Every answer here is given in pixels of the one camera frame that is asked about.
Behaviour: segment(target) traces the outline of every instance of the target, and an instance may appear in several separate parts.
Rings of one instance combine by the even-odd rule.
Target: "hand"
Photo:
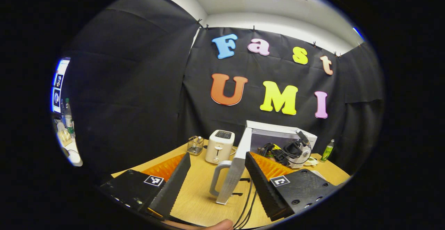
[[[211,227],[194,227],[192,225],[185,225],[185,224],[172,222],[172,221],[163,221],[162,223],[165,223],[167,225],[171,225],[174,227],[182,228],[185,230],[233,230],[233,221],[231,221],[229,219],[225,219],[216,225],[212,225]]]

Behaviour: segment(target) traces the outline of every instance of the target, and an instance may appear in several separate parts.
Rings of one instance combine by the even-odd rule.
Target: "green bottle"
[[[68,132],[71,135],[71,138],[75,138],[76,134],[74,133],[74,125],[73,125],[73,116],[71,114],[71,106],[70,106],[70,99],[65,99],[66,103],[66,109],[65,109],[65,122],[66,122],[66,128],[68,129]]]
[[[324,150],[323,156],[321,156],[320,162],[326,162],[329,154],[331,154],[332,149],[334,148],[334,140],[331,140]]]

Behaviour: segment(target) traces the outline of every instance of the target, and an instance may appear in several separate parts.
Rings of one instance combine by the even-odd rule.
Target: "table surface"
[[[186,150],[187,144],[184,144],[177,149],[157,157],[156,159],[150,160],[131,169],[140,172],[144,171],[158,163],[163,162],[164,160],[168,160],[172,157],[183,154],[186,152]],[[234,192],[242,192],[243,195],[230,197],[226,205],[217,204],[216,197],[211,195],[209,192],[210,183],[213,178],[213,171],[216,165],[205,161],[206,152],[207,149],[203,149],[202,153],[198,156],[190,155],[191,167],[187,173],[178,197],[176,198],[176,202],[170,215],[183,221],[206,227],[215,225],[224,219],[232,220],[235,223],[243,211],[243,207],[246,203],[246,198],[249,192],[250,183],[247,181],[240,181]],[[311,156],[318,160],[321,158],[321,156],[316,153],[311,154]],[[349,175],[345,171],[335,166],[329,160],[324,163],[320,162],[316,166],[304,166],[303,168],[318,171],[333,185],[339,185],[349,178]],[[126,170],[114,173],[112,176],[117,177],[125,171]],[[221,170],[220,178],[218,179],[218,183],[216,185],[217,191],[220,191],[220,187],[224,182],[227,171],[228,168]],[[244,169],[242,178],[250,178],[247,169]],[[251,204],[255,190],[255,188],[252,189],[251,197],[249,198],[249,205]],[[259,196],[257,195],[252,209],[251,218],[243,228],[247,229],[252,227],[261,227],[270,223],[272,223],[272,221],[269,219],[269,217],[267,217]]]

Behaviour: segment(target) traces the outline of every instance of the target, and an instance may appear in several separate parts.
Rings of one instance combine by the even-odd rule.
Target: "white cable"
[[[230,155],[234,155],[236,153],[236,149],[232,148],[233,150],[235,150],[235,152],[232,152]]]

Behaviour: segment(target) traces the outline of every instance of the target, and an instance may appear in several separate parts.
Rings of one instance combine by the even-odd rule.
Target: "computer monitor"
[[[71,58],[64,57],[60,59],[59,64],[57,64],[56,73],[54,74],[54,79],[52,81],[51,89],[51,111],[55,113],[60,113],[60,99],[62,98],[62,84],[65,76],[66,68],[70,63]]]

